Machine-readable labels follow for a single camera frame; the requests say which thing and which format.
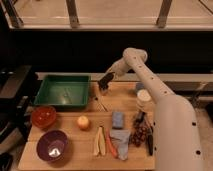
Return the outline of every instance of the white cup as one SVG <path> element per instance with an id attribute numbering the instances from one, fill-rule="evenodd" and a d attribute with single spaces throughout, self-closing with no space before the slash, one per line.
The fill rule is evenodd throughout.
<path id="1" fill-rule="evenodd" d="M 148 91 L 141 89 L 137 93 L 137 107 L 144 112 L 152 111 L 154 103 Z"/>

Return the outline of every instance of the wooden cutting board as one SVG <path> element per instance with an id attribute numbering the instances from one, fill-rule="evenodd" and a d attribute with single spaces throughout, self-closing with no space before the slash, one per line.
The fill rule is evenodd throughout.
<path id="1" fill-rule="evenodd" d="M 133 116 L 137 114 L 135 82 L 111 82 L 106 96 L 99 92 L 96 82 L 91 83 L 90 97 L 85 109 L 58 112 L 57 121 L 47 130 L 40 130 L 32 126 L 28 142 L 24 148 L 18 168 L 20 170 L 153 170 L 154 157 L 148 155 L 144 143 L 135 147 L 129 145 L 128 159 L 121 161 L 113 158 L 107 149 L 106 156 L 93 156 L 93 143 L 98 126 L 105 130 L 112 127 L 112 111 L 124 113 L 124 129 L 132 130 Z M 153 120 L 153 109 L 148 112 L 150 121 Z M 91 125 L 87 131 L 81 131 L 77 126 L 77 118 L 86 115 Z M 38 158 L 36 145 L 39 138 L 49 130 L 62 130 L 69 138 L 69 145 L 63 157 L 54 162 L 47 163 Z"/>
<path id="2" fill-rule="evenodd" d="M 137 111 L 124 112 L 125 129 L 132 129 L 133 116 Z M 86 115 L 91 121 L 87 131 L 81 131 L 76 120 L 80 115 Z M 113 158 L 107 149 L 106 156 L 93 156 L 93 143 L 99 125 L 105 130 L 111 129 L 112 112 L 74 112 L 60 113 L 57 122 L 48 130 L 59 129 L 69 138 L 69 145 L 63 157 L 49 164 L 40 160 L 36 154 L 38 139 L 48 130 L 42 131 L 32 127 L 28 142 L 22 154 L 20 170 L 153 170 L 154 157 L 148 155 L 145 143 L 140 147 L 129 145 L 128 159 L 121 161 Z"/>

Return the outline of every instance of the chair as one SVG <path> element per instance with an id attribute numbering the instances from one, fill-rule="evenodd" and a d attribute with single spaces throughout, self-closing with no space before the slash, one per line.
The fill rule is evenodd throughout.
<path id="1" fill-rule="evenodd" d="M 27 140 L 29 129 L 25 124 L 29 116 L 25 116 L 26 108 L 34 96 L 37 76 L 31 66 L 20 66 L 6 79 L 0 90 L 0 144 L 18 128 Z"/>

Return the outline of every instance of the bunch of grapes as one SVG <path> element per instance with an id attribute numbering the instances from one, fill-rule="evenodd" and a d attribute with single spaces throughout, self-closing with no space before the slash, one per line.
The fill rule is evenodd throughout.
<path id="1" fill-rule="evenodd" d="M 141 119 L 138 117 L 133 122 L 133 132 L 130 136 L 130 142 L 133 143 L 136 147 L 139 147 L 147 137 L 148 128 L 143 120 L 143 114 L 141 115 Z"/>

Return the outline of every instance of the green tray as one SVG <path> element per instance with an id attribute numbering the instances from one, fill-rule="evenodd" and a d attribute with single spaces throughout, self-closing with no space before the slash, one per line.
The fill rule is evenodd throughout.
<path id="1" fill-rule="evenodd" d="M 34 105 L 85 107 L 88 103 L 90 79 L 88 75 L 47 75 L 42 81 Z"/>

